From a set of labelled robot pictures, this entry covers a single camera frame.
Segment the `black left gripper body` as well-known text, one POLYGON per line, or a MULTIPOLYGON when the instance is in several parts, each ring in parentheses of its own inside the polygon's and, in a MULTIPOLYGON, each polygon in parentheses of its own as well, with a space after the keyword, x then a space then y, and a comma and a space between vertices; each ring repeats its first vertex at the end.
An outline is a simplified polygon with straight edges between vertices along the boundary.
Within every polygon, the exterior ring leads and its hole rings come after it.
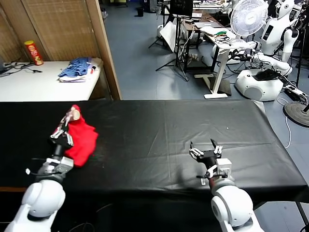
POLYGON ((67 146, 65 134, 61 134, 57 139, 50 139, 53 144, 52 156, 62 157, 64 156, 66 150, 72 147, 67 146))

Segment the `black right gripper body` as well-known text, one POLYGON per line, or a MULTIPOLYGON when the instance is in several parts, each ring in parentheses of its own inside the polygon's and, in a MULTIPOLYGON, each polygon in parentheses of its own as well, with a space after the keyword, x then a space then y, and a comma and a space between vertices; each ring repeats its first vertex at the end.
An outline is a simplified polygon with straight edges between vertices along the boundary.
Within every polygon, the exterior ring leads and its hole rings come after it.
POLYGON ((221 158, 220 153, 214 153, 214 150, 203 151, 203 155, 197 156, 197 162, 203 163, 206 169, 216 164, 216 160, 221 158))

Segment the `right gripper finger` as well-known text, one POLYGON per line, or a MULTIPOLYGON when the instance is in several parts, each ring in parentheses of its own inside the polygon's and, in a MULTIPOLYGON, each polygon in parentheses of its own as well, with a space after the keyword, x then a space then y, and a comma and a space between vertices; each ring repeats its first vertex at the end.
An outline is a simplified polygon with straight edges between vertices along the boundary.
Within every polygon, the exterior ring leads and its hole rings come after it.
POLYGON ((213 147, 214 147, 214 154, 215 155, 221 155, 222 154, 222 146, 221 145, 219 145, 214 139, 211 139, 211 143, 212 143, 212 145, 213 145, 213 147))
POLYGON ((195 148, 192 141, 190 142, 189 154, 194 159, 197 159, 197 158, 200 158, 200 157, 204 157, 204 152, 202 152, 199 149, 195 148))

